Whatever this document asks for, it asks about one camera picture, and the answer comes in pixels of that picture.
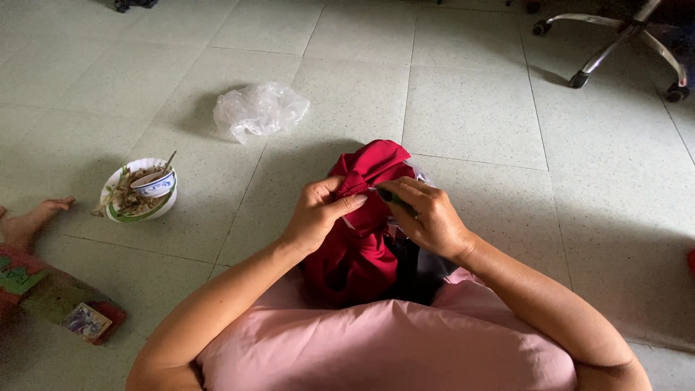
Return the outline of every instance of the red fabric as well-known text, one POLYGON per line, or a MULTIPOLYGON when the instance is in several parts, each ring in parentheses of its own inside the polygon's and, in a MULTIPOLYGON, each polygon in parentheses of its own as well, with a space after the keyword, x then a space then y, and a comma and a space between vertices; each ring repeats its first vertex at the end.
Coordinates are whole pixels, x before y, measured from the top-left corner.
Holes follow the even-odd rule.
POLYGON ((391 211, 368 188, 415 177, 413 168, 403 163, 409 157, 393 141, 374 140, 355 153, 342 154, 331 170, 330 176, 345 177, 336 199, 355 194, 368 198, 364 206, 338 219, 321 247, 304 259, 304 280, 318 297, 334 305, 369 303, 395 281, 398 261, 383 237, 391 211))

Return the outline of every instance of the child's foot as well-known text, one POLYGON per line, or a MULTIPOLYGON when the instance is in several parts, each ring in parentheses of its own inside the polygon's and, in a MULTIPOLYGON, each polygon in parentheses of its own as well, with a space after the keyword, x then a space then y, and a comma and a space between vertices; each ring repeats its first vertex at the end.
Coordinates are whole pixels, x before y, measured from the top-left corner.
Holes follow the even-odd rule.
POLYGON ((45 200, 23 216, 5 219, 2 217, 7 209, 0 207, 0 233, 5 238, 4 244, 17 250, 31 252, 31 247, 41 228, 61 210, 70 209, 73 202, 75 202, 74 197, 67 197, 62 200, 45 200))

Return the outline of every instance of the caster wheel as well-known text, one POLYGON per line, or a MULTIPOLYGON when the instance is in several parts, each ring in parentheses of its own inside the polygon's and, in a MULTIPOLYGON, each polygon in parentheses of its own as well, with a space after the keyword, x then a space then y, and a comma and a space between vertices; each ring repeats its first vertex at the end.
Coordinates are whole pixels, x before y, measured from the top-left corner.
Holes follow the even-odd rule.
POLYGON ((552 24, 545 20, 539 20, 533 25, 533 35, 545 35, 551 27, 553 27, 552 24))
POLYGON ((130 9, 130 6, 125 4, 123 1, 116 0, 113 2, 113 6, 116 8, 116 11, 125 14, 127 10, 130 9))
POLYGON ((678 87, 678 83, 671 84, 671 87, 666 91, 666 100, 669 102, 680 102, 690 96, 688 87, 678 87))
POLYGON ((569 79, 569 86, 572 88, 581 88, 587 83, 587 80, 589 80, 589 74, 579 71, 572 76, 572 79, 569 79))
POLYGON ((529 14, 535 14, 541 10, 540 1, 529 1, 526 3, 526 12, 529 14))

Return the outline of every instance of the office chair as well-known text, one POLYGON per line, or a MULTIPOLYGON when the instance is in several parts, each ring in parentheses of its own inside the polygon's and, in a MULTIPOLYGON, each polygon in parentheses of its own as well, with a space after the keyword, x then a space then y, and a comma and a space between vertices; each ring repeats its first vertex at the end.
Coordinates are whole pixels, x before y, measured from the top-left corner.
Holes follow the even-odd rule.
POLYGON ((601 62, 606 58, 606 56, 608 56, 608 54, 610 54, 611 51, 626 40, 634 37, 635 35, 639 35, 649 47, 654 49, 659 55, 661 55, 661 57, 665 58, 671 67, 676 70, 676 73, 678 74, 678 81, 669 87, 666 98, 670 102, 678 102, 690 95, 690 90, 686 87, 687 73, 685 66, 680 64, 676 58, 673 57, 673 54, 661 42, 659 42, 656 38, 654 38, 653 35, 645 30, 647 19, 654 12, 661 1, 662 0, 648 0, 647 3, 639 9, 637 14, 635 14, 631 20, 627 21, 587 14, 567 13, 556 15, 550 19, 541 20, 534 24, 533 34, 544 35, 550 30, 551 27, 553 27, 553 23, 559 19, 581 20, 583 22, 614 27, 618 30, 618 37, 608 46, 597 51, 591 58, 589 58, 587 63, 584 64, 584 67, 580 69, 579 72, 575 73, 574 76, 572 76, 572 78, 569 80, 569 86, 572 88, 583 87, 587 83, 587 80, 589 80, 589 75, 591 72, 593 72, 601 64, 601 62))

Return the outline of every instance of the plastic bag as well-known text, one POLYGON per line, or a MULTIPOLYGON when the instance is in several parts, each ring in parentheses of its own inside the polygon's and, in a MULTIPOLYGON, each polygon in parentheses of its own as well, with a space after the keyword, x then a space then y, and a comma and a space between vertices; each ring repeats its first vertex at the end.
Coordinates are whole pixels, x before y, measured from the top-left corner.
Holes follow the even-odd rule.
POLYGON ((246 144, 246 130, 264 136, 290 130, 308 109, 308 100, 292 88, 271 81, 220 95, 213 114, 225 137, 246 144))

